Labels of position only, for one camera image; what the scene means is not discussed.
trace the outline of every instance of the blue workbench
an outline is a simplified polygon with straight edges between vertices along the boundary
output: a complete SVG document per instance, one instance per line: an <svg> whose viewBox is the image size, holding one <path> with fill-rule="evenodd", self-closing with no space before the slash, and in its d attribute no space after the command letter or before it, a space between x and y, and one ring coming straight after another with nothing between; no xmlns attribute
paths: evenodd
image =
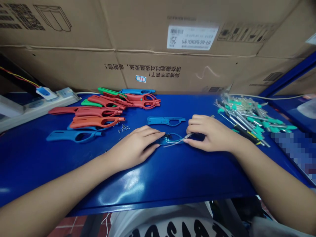
<svg viewBox="0 0 316 237"><path fill-rule="evenodd" d="M128 108L123 112L130 130L118 133L122 124L105 131L103 137L86 144L71 141L47 142L53 130L65 130L73 114L45 115L13 128L0 137L0 206L103 154L121 137L146 124L148 116L184 117L215 115L214 95L158 95L161 106L152 110ZM281 119L274 109L268 114ZM179 126L153 125L153 128L186 135L187 122ZM266 135L271 148L261 150L280 166L314 187L300 169ZM228 152L204 152L179 144L162 146L143 164L117 173L89 193L69 215L89 215L109 211L150 208L255 195L247 176Z"/></svg>

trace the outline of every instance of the pile of metal parts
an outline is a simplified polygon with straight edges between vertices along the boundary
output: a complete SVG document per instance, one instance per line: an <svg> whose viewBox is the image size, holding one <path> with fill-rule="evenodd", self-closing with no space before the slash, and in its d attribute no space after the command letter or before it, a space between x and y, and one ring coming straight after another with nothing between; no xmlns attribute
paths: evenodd
<svg viewBox="0 0 316 237"><path fill-rule="evenodd" d="M259 104L252 98L235 98L227 93L222 95L222 101L216 100L218 113L225 113L230 123L252 133L263 146L270 147L264 140L264 132L292 132L297 129L292 125L285 125L281 120L274 119L262 107L268 103Z"/></svg>

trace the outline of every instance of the white power strip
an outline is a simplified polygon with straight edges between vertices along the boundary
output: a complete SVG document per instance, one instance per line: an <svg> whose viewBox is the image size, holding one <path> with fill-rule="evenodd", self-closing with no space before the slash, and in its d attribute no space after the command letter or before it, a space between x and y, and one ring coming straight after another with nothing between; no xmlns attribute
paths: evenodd
<svg viewBox="0 0 316 237"><path fill-rule="evenodd" d="M68 106L81 99L69 87L57 91L56 94L58 97L53 100L47 101L46 99L41 99L24 105L24 113L19 116L13 118L4 117L0 119L0 132L46 115L48 111L55 107Z"/></svg>

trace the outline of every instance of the blue plastic lighter casing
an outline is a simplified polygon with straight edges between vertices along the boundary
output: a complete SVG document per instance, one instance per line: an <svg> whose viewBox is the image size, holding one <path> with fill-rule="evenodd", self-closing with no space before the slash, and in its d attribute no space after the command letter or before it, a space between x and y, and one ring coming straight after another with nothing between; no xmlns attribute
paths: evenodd
<svg viewBox="0 0 316 237"><path fill-rule="evenodd" d="M178 120L179 123L177 124L170 124L171 120ZM165 124L169 125L171 127L179 125L181 122L185 122L185 118L175 118L175 117L148 117L147 118L147 124Z"/></svg>
<svg viewBox="0 0 316 237"><path fill-rule="evenodd" d="M89 137L82 140L84 135L88 135ZM86 143L95 138L95 136L102 136L102 132L96 131L64 131L64 130L56 130L53 131L51 134L48 135L46 141L64 141L69 140L76 143Z"/></svg>
<svg viewBox="0 0 316 237"><path fill-rule="evenodd" d="M156 91L155 90L142 90L142 89L122 89L120 93L123 94L138 94L138 95L143 95L143 94L154 94Z"/></svg>
<svg viewBox="0 0 316 237"><path fill-rule="evenodd" d="M174 140L174 139L170 140L169 137L164 137L163 136L163 137L161 137L161 138L159 138L157 140L157 143L160 144L160 145L171 145L171 144L176 143L177 141L179 141L179 140L181 140L183 138L183 137L179 136L176 133L168 133L167 135L175 135L175 136L179 137L179 139L178 140Z"/></svg>

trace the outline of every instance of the screwdriver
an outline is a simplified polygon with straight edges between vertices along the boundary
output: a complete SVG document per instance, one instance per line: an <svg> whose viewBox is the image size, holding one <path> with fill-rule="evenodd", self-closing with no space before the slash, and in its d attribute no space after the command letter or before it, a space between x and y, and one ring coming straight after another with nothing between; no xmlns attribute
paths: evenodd
<svg viewBox="0 0 316 237"><path fill-rule="evenodd" d="M244 130L238 124L234 124L233 122L231 122L228 118L226 118L221 113L220 113L220 115L223 116L226 120L228 120L232 125L234 125L234 129L236 129L238 132L240 132L240 135L242 135L243 137L247 138L248 140L250 140L252 143L254 143L256 145L261 144L261 141L255 135L253 135L251 132L249 132L247 130Z"/></svg>

